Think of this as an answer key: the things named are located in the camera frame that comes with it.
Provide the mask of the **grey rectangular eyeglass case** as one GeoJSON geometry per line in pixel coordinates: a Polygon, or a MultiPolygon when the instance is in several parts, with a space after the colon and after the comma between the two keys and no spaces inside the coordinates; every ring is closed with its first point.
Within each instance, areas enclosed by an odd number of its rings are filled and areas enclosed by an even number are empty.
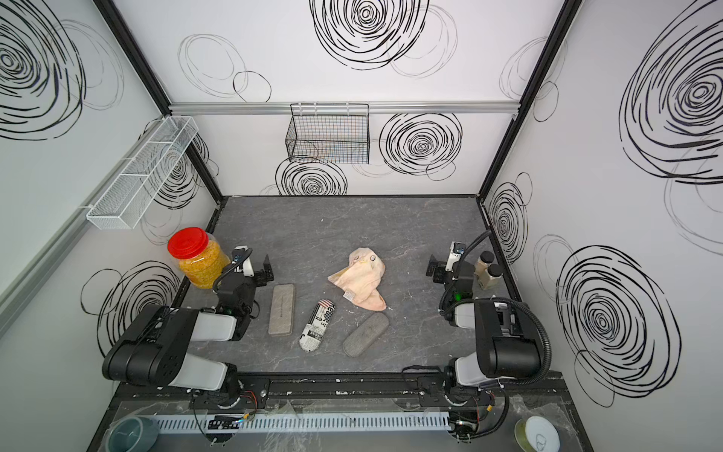
{"type": "Polygon", "coordinates": [[[271,337],[290,335],[294,325],[296,288],[278,284],[273,288],[267,332],[271,337]]]}

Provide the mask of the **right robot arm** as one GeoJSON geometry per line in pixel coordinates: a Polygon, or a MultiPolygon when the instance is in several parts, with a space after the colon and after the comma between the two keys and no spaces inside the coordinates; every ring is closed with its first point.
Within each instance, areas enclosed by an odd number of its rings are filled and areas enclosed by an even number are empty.
{"type": "Polygon", "coordinates": [[[473,293],[474,288],[485,288],[503,277],[503,268],[493,262],[491,252],[482,252],[474,265],[457,254],[447,263],[431,257],[426,275],[444,286],[442,317],[454,327],[474,332],[474,352],[452,359],[445,368],[449,388],[522,386],[547,376],[552,346],[531,309],[514,299],[473,293]]]}

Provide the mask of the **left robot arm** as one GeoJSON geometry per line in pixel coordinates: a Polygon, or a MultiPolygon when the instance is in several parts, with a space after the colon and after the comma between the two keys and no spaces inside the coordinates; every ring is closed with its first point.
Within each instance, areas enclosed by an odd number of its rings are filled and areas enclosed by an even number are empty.
{"type": "Polygon", "coordinates": [[[259,287],[274,280],[268,258],[254,269],[252,249],[233,251],[212,288],[218,297],[212,309],[147,306],[105,356],[103,376],[136,386],[178,387],[241,397],[237,369],[230,363],[191,354],[193,342],[235,342],[246,333],[259,287]]]}

